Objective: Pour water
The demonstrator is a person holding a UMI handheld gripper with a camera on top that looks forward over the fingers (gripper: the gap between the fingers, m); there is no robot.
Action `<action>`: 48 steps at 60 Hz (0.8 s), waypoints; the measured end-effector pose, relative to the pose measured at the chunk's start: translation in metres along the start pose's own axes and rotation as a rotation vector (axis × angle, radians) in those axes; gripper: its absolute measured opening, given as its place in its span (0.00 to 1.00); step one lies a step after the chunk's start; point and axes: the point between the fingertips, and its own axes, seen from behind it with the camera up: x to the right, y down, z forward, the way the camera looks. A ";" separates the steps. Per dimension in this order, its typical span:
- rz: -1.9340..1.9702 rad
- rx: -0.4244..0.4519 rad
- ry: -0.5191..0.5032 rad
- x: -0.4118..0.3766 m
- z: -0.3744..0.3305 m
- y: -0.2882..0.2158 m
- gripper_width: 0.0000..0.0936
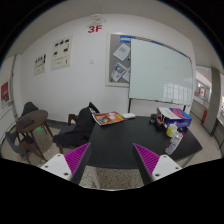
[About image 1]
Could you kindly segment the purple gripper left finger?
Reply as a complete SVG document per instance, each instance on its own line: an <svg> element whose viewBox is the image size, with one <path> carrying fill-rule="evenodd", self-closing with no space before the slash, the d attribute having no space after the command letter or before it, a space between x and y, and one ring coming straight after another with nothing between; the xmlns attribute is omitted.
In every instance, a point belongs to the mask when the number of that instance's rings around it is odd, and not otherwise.
<svg viewBox="0 0 224 224"><path fill-rule="evenodd" d="M86 143L65 155L56 154L42 166L42 169L74 184L79 184L90 154L90 144Z"/></svg>

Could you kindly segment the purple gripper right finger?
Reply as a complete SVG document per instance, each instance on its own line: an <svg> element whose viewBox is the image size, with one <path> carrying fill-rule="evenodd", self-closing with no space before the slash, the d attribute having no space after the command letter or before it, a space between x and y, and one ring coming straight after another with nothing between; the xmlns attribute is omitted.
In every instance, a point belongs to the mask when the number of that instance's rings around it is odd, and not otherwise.
<svg viewBox="0 0 224 224"><path fill-rule="evenodd" d="M158 155L136 143L133 144L133 148L137 167L145 185L182 169L166 154Z"/></svg>

